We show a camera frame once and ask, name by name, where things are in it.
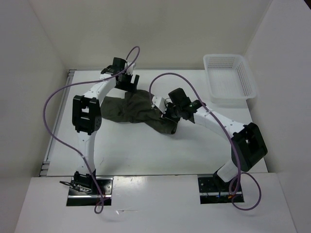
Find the white wall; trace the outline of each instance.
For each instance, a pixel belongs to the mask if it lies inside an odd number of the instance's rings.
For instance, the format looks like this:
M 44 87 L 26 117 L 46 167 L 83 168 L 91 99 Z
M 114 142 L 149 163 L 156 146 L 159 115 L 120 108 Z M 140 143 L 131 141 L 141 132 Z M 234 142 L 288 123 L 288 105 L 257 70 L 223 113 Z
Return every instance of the white wall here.
M 27 1 L 0 2 L 0 34 L 0 232 L 10 233 L 49 140 L 44 101 L 65 83 L 66 70 Z M 59 100 L 51 102 L 50 125 Z
M 246 56 L 259 86 L 251 115 L 267 142 L 297 231 L 311 229 L 311 10 L 273 0 Z
M 270 0 L 30 0 L 69 68 L 103 68 L 142 49 L 139 67 L 203 67 L 243 54 Z

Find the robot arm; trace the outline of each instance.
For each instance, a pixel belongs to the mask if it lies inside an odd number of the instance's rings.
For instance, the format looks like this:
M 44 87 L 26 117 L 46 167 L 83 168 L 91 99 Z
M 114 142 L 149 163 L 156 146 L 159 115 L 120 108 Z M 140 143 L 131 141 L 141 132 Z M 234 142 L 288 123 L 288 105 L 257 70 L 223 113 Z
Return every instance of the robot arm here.
M 93 85 L 82 96 L 77 95 L 73 98 L 72 123 L 78 133 L 78 149 L 84 155 L 94 176 L 96 175 L 94 164 L 95 136 L 102 124 L 100 105 L 108 92 L 113 88 L 135 92 L 139 76 L 136 75 L 134 83 L 131 83 L 135 67 L 135 64 L 133 64 L 123 74 L 109 80 L 105 79 L 121 72 L 129 64 L 130 62 L 124 59 L 114 58 L 113 65 L 102 70 L 100 75 L 102 82 Z M 72 188 L 86 193 L 91 193 L 94 188 L 93 180 L 82 158 L 80 158 L 80 164 L 74 173 L 74 179 L 70 185 Z
M 250 123 L 244 125 L 231 120 L 210 108 L 208 108 L 209 111 L 206 111 L 200 101 L 195 100 L 194 102 L 191 102 L 182 88 L 178 88 L 169 93 L 169 97 L 172 103 L 166 102 L 162 97 L 154 96 L 152 99 L 153 106 L 156 106 L 163 113 L 162 117 L 169 118 L 175 122 L 178 122 L 180 118 L 190 120 L 192 123 L 205 126 L 227 140 L 227 136 L 223 129 L 210 114 L 213 112 L 226 128 L 238 151 L 242 171 L 249 171 L 267 154 L 268 151 L 266 145 L 256 124 Z M 237 174 L 237 161 L 232 151 L 231 159 L 217 170 L 213 176 L 217 186 L 224 186 L 225 183 L 231 181 L 237 176 Z

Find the white tabletop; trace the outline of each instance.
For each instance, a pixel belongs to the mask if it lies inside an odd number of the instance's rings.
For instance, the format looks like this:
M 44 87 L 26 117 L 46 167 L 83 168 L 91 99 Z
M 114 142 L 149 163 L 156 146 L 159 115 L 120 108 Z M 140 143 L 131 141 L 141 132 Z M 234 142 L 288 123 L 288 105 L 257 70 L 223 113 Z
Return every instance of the white tabletop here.
M 154 77 L 164 72 L 176 72 L 185 76 L 197 89 L 202 100 L 213 110 L 235 121 L 248 124 L 252 121 L 246 102 L 239 107 L 224 108 L 212 104 L 204 70 L 137 70 L 140 75 L 138 89 L 148 90 Z M 76 71 L 73 83 L 99 78 L 100 71 Z M 71 122 L 72 99 L 82 95 L 92 84 L 71 87 L 64 100 L 64 110 L 57 122 L 56 135 L 67 143 L 77 146 L 77 132 Z M 195 95 L 182 79 L 164 76 L 158 79 L 152 93 L 167 97 L 181 87 L 194 101 Z M 124 97 L 124 91 L 113 89 L 112 97 Z M 156 132 L 144 123 L 119 124 L 103 120 L 94 150 L 97 175 L 168 175 L 214 173 L 231 156 L 230 144 L 209 129 L 181 120 L 174 135 Z M 55 141 L 49 151 L 48 176 L 72 176 L 78 166 L 78 155 Z M 262 159 L 251 172 L 267 172 Z
M 254 174 L 262 189 L 259 206 L 240 211 L 227 204 L 200 204 L 196 175 L 115 177 L 111 206 L 66 207 L 69 177 L 32 178 L 15 233 L 295 233 L 281 185 L 274 173 Z M 246 208 L 258 189 L 242 176 Z

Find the white arm segment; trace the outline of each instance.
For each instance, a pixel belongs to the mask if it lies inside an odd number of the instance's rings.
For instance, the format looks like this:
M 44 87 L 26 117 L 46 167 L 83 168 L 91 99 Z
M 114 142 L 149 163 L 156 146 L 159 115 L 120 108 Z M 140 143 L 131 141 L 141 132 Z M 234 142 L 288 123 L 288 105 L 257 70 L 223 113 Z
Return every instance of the white arm segment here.
M 93 132 L 92 135 L 88 135 L 86 132 L 79 132 L 79 151 L 84 155 L 90 169 L 92 172 L 95 171 L 94 164 L 94 144 L 95 144 L 95 136 L 97 131 Z M 84 160 L 79 156 L 79 166 L 77 171 L 80 174 L 89 174 L 88 168 L 84 162 Z
M 102 74 L 100 79 L 108 78 L 111 75 L 109 74 Z M 105 96 L 108 92 L 116 86 L 116 79 L 112 78 L 107 81 L 102 81 L 100 83 L 95 84 L 91 87 L 91 89 L 84 94 L 87 98 L 97 98 L 100 102 L 104 100 Z M 79 132 L 79 151 L 84 155 L 87 163 L 89 164 L 91 171 L 95 171 L 94 165 L 94 143 L 95 143 L 95 136 L 97 131 L 94 131 L 91 135 L 88 135 L 86 132 Z M 80 157 L 79 166 L 77 170 L 80 174 L 89 174 L 89 171 L 84 163 L 84 160 Z
M 220 122 L 223 124 L 225 129 L 230 135 L 230 138 L 233 137 L 234 132 L 240 132 L 242 129 L 244 129 L 244 124 L 236 122 L 234 120 L 231 120 L 217 112 L 214 112 L 213 110 L 209 109 L 209 112 L 205 110 L 204 107 L 200 107 L 196 113 L 193 114 L 194 123 L 198 125 L 203 125 L 206 128 L 212 130 L 214 133 L 220 135 L 224 139 L 228 140 L 226 134 L 224 133 L 223 129 L 220 127 L 218 122 L 214 119 L 214 117 L 210 114 L 210 112 L 213 112 L 213 114 L 220 120 Z
M 101 74 L 100 79 L 103 80 L 109 77 L 111 77 L 110 74 Z M 101 104 L 105 96 L 108 94 L 108 92 L 115 86 L 116 86 L 116 78 L 112 78 L 107 81 L 102 81 L 92 86 L 91 89 L 89 89 L 89 91 L 84 94 L 84 97 L 90 99 L 95 97 L 96 99 L 99 100 L 99 103 Z
M 225 165 L 223 165 L 218 171 L 217 175 L 225 182 L 229 182 L 238 175 L 238 168 L 234 165 L 231 159 L 229 159 Z
M 240 132 L 244 129 L 244 125 L 242 123 L 231 120 L 217 112 L 212 111 L 213 114 L 220 120 L 223 126 L 226 128 L 230 137 L 233 137 L 234 132 Z M 193 114 L 194 122 L 199 125 L 203 125 L 206 128 L 212 130 L 216 134 L 220 135 L 224 139 L 228 140 L 226 134 L 223 129 L 220 127 L 215 118 L 207 112 L 204 107 L 201 107 L 197 110 L 196 113 Z M 224 166 L 222 166 L 218 171 L 217 175 L 226 183 L 236 177 L 238 174 L 238 168 L 234 165 L 231 158 L 226 162 Z

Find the white panel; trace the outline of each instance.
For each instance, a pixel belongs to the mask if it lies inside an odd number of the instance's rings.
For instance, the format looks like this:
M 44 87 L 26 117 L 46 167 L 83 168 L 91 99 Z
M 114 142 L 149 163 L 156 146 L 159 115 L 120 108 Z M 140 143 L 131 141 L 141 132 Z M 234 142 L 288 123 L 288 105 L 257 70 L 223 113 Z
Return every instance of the white panel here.
M 274 0 L 247 50 L 259 87 L 252 117 L 268 147 L 298 232 L 310 232 L 311 10 Z
M 235 121 L 252 121 L 246 102 L 241 106 L 223 108 L 211 103 L 204 70 L 136 70 L 140 75 L 138 89 L 148 90 L 150 82 L 164 72 L 176 72 L 193 84 L 202 100 L 211 109 Z M 96 80 L 100 71 L 76 71 L 73 83 Z M 92 84 L 70 88 L 57 136 L 70 145 L 78 145 L 77 132 L 72 125 L 72 99 L 89 90 Z M 175 76 L 158 79 L 152 93 L 167 97 L 181 87 L 192 101 L 196 99 L 188 84 Z M 113 89 L 112 97 L 124 98 L 124 91 Z M 49 158 L 49 176 L 72 176 L 78 167 L 79 155 L 53 141 Z M 160 134 L 144 123 L 120 124 L 103 120 L 95 139 L 94 162 L 97 175 L 168 175 L 214 173 L 231 157 L 227 140 L 203 126 L 180 120 L 174 135 Z M 262 159 L 251 170 L 267 172 Z
M 1 233 L 14 232 L 30 179 L 30 177 L 0 178 Z
M 249 212 L 231 203 L 200 204 L 197 176 L 115 177 L 112 205 L 94 214 L 93 206 L 66 207 L 67 178 L 32 178 L 16 233 L 294 233 L 295 228 L 276 174 L 254 174 L 262 188 L 259 206 Z M 242 176 L 245 203 L 258 190 Z
M 139 67 L 203 67 L 242 54 L 270 0 L 30 0 L 69 68 L 101 68 L 140 45 Z

